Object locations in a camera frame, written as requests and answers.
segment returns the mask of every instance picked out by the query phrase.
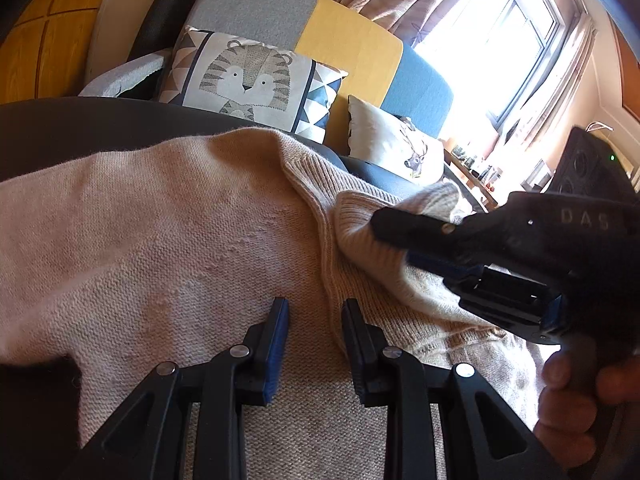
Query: beige knit sweater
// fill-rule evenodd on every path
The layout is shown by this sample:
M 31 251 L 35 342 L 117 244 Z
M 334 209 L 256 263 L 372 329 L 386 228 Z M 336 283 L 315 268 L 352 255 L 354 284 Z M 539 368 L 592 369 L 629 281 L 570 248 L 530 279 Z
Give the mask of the beige knit sweater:
M 402 206 L 446 216 L 451 197 L 440 186 Z M 0 361 L 71 355 L 84 444 L 156 363 L 211 359 L 284 296 L 280 387 L 272 406 L 246 410 L 249 477 L 377 479 L 385 410 L 359 406 L 340 350 L 340 306 L 354 297 L 393 344 L 431 364 L 473 364 L 533 424 L 535 352 L 370 237 L 371 213 L 397 202 L 259 129 L 99 153 L 7 181 Z

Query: throw pillow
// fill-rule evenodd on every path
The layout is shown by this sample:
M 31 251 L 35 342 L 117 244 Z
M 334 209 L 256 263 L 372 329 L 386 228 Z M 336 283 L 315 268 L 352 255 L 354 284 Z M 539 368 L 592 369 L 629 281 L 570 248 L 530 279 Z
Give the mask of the throw pillow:
M 418 130 L 411 119 L 398 119 L 353 95 L 349 96 L 349 115 L 351 156 L 420 186 L 442 178 L 442 143 Z
M 187 27 L 159 101 L 228 114 L 322 143 L 348 74 L 306 56 Z

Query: tiger illustration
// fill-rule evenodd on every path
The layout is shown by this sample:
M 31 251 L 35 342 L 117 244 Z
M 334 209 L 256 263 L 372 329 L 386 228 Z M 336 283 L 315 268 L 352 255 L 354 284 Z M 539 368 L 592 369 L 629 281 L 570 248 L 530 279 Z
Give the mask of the tiger illustration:
M 253 120 L 258 106 L 286 110 L 289 104 L 291 56 L 264 44 L 226 44 L 202 76 L 200 89 L 229 101 L 220 113 Z

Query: human hand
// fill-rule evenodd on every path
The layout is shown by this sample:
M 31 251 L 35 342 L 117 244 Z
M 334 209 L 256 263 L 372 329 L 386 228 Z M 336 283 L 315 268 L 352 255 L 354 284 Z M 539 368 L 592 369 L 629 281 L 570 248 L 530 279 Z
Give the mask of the human hand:
M 595 399 L 566 389 L 571 361 L 564 352 L 548 359 L 542 378 L 546 388 L 540 394 L 540 420 L 533 433 L 565 469 L 587 463 L 596 451 L 593 437 L 586 434 L 596 418 Z M 640 401 L 640 357 L 603 368 L 596 392 L 604 404 Z

